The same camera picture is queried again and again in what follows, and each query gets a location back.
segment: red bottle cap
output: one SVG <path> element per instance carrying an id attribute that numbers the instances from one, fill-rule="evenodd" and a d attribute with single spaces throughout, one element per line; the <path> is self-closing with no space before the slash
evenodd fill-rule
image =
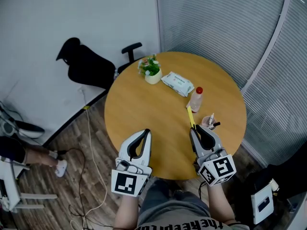
<path id="1" fill-rule="evenodd" d="M 202 93 L 202 87 L 197 87 L 196 88 L 196 93 L 201 94 Z"/>

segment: person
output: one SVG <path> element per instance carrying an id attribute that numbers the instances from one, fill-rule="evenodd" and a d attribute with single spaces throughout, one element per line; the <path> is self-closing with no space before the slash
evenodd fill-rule
<path id="1" fill-rule="evenodd" d="M 58 160 L 58 153 L 42 146 L 0 136 L 0 156 L 22 164 L 44 164 L 55 167 L 57 177 L 62 177 L 67 168 L 66 160 Z"/>
<path id="2" fill-rule="evenodd" d="M 113 229 L 249 230 L 235 220 L 221 184 L 208 186 L 210 207 L 193 193 L 178 186 L 174 190 L 170 185 L 166 180 L 157 179 L 148 189 L 140 212 L 138 197 L 123 195 Z"/>

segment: white flower pot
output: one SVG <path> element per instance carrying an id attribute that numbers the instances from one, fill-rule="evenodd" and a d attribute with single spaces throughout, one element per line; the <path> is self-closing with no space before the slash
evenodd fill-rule
<path id="1" fill-rule="evenodd" d="M 160 79 L 162 78 L 162 71 L 161 68 L 157 74 L 154 76 L 145 76 L 145 81 L 150 83 L 150 84 L 156 84 Z"/>

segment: wet wipes package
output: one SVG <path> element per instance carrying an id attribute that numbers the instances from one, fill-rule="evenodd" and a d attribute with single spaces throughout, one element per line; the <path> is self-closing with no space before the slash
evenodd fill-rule
<path id="1" fill-rule="evenodd" d="M 161 80 L 167 86 L 171 87 L 178 94 L 184 97 L 187 97 L 188 94 L 194 89 L 193 84 L 189 80 L 172 71 L 166 76 L 162 77 Z"/>

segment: white cable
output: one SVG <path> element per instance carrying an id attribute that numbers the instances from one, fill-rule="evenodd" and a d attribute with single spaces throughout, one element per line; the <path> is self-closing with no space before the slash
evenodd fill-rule
<path id="1" fill-rule="evenodd" d="M 85 105 L 87 105 L 86 99 L 85 99 L 85 93 L 84 93 L 83 90 L 82 90 L 82 94 L 83 94 L 83 98 L 84 98 L 84 103 L 85 103 Z M 95 161 L 95 158 L 94 158 L 94 151 L 93 151 L 93 147 L 92 147 L 92 137 L 91 137 L 90 117 L 89 117 L 89 115 L 88 115 L 88 110 L 86 109 L 85 112 L 86 112 L 87 121 L 88 121 L 88 122 L 87 122 L 87 124 L 88 124 L 88 136 L 89 136 L 89 143 L 90 143 L 90 148 L 91 148 L 91 152 L 92 152 L 93 162 L 94 162 L 94 164 L 95 164 L 95 167 L 96 167 L 96 169 L 97 169 L 97 172 L 98 172 L 98 174 L 99 174 L 99 177 L 100 177 L 100 179 L 101 179 L 103 185 L 104 185 L 105 188 L 106 188 L 106 194 L 105 194 L 104 200 L 102 201 L 102 203 L 101 203 L 99 206 L 90 209 L 90 210 L 84 215 L 81 230 L 84 230 L 86 216 L 87 216 L 92 210 L 95 210 L 95 209 L 100 208 L 100 207 L 105 203 L 105 201 L 106 201 L 106 196 L 107 196 L 107 186 L 106 186 L 106 183 L 105 183 L 104 179 L 102 178 L 102 175 L 101 175 L 101 173 L 100 173 L 100 171 L 99 171 L 99 169 L 98 169 L 98 166 L 97 166 L 96 161 Z M 71 221 L 70 221 L 71 228 L 72 228 L 73 230 L 75 230 L 75 229 L 72 227 L 72 223 L 73 223 L 73 222 L 74 222 L 78 227 L 79 227 L 79 224 L 78 224 L 75 220 L 71 220 Z"/>

